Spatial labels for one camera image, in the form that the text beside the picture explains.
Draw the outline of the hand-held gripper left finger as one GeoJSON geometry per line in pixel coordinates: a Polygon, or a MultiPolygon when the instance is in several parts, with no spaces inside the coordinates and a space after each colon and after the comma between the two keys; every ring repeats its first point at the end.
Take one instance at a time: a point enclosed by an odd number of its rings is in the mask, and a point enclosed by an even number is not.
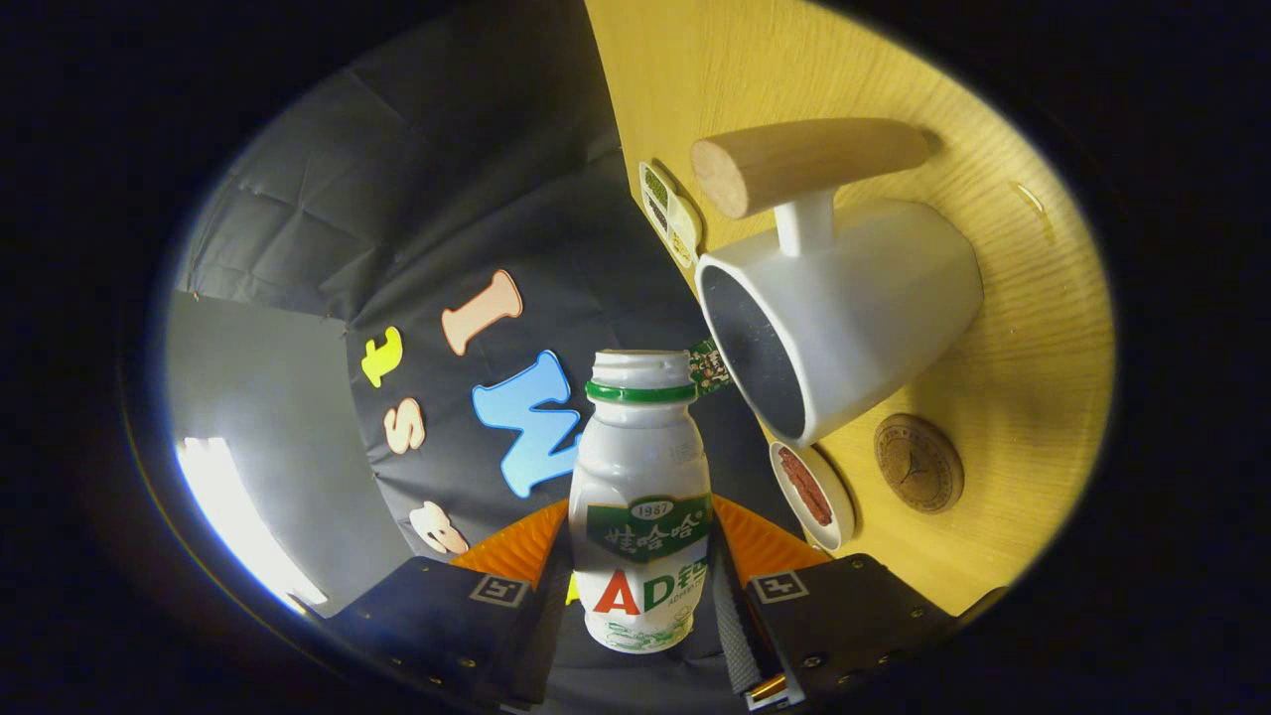
{"type": "Polygon", "coordinates": [[[338,613],[338,643],[400,683],[477,711],[545,698],[572,574],[558,500],[449,563],[409,558],[338,613]]]}

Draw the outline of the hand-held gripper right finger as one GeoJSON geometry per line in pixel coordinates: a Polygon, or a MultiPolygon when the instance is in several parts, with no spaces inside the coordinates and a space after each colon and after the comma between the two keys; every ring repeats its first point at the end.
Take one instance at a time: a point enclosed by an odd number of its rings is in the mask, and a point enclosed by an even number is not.
{"type": "Polygon", "coordinates": [[[830,558],[713,497],[710,598],[751,712],[817,712],[961,625],[871,555],[830,558]]]}

